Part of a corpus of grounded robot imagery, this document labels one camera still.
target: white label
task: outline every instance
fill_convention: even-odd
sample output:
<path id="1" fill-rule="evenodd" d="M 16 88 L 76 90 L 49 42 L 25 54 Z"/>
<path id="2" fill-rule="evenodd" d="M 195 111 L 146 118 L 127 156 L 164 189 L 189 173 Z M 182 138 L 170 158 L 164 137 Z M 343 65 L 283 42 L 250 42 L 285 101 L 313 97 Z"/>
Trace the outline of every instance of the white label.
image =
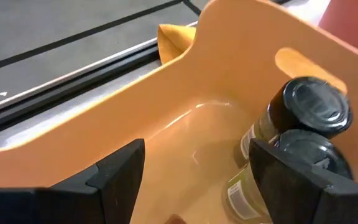
<path id="1" fill-rule="evenodd" d="M 229 196 L 229 201 L 233 210 L 237 213 L 239 217 L 243 220 L 250 218 L 256 218 L 260 215 L 248 204 L 244 193 L 241 188 L 241 180 L 235 183 L 233 186 L 229 187 L 227 190 Z"/>
<path id="2" fill-rule="evenodd" d="M 241 138 L 241 152 L 242 155 L 245 157 L 245 159 L 248 159 L 249 155 L 249 143 L 251 139 L 256 138 L 255 131 L 254 131 L 254 125 L 251 126 L 251 128 L 246 132 L 246 134 Z"/>

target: red object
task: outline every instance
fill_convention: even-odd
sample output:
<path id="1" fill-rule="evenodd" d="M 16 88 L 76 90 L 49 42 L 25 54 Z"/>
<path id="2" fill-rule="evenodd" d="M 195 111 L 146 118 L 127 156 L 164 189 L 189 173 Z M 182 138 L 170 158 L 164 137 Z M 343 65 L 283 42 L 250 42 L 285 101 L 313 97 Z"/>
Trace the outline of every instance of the red object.
<path id="1" fill-rule="evenodd" d="M 319 26 L 358 48 L 358 0 L 331 0 Z"/>

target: black jar lid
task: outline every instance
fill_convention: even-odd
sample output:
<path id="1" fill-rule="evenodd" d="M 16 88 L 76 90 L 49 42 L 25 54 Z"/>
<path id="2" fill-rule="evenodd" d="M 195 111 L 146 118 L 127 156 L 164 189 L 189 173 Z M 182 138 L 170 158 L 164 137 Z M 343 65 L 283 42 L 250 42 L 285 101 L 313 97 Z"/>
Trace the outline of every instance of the black jar lid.
<path id="1" fill-rule="evenodd" d="M 352 179 L 349 164 L 331 141 L 319 134 L 300 129 L 284 132 L 275 146 L 299 159 Z"/>
<path id="2" fill-rule="evenodd" d="M 300 77 L 287 82 L 270 102 L 269 113 L 281 133 L 299 128 L 331 138 L 352 123 L 347 97 L 315 77 Z"/>

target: spice jar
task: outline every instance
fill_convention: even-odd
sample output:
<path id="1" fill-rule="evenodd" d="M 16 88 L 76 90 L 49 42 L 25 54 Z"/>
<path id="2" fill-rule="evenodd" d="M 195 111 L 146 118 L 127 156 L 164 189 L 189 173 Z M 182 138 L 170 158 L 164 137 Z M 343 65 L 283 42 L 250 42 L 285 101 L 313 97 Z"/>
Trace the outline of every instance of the spice jar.
<path id="1" fill-rule="evenodd" d="M 271 223 L 269 212 L 254 180 L 251 166 L 246 166 L 229 180 L 225 198 L 234 219 L 243 223 Z"/>
<path id="2" fill-rule="evenodd" d="M 289 129 L 305 129 L 331 138 L 352 123 L 348 99 L 326 81 L 298 77 L 280 89 L 263 115 L 241 139 L 241 153 L 248 160 L 252 138 L 269 143 Z"/>
<path id="3" fill-rule="evenodd" d="M 280 135 L 275 146 L 322 169 L 352 180 L 352 172 L 341 152 L 331 141 L 311 131 L 292 129 Z"/>

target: orange cloth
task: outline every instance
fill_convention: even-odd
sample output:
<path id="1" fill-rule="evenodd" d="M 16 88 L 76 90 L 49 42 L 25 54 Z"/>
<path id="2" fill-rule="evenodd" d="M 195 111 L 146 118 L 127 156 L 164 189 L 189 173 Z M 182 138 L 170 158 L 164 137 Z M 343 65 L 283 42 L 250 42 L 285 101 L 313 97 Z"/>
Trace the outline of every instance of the orange cloth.
<path id="1" fill-rule="evenodd" d="M 193 42 L 195 27 L 160 24 L 157 43 L 161 63 L 165 64 L 181 55 Z"/>

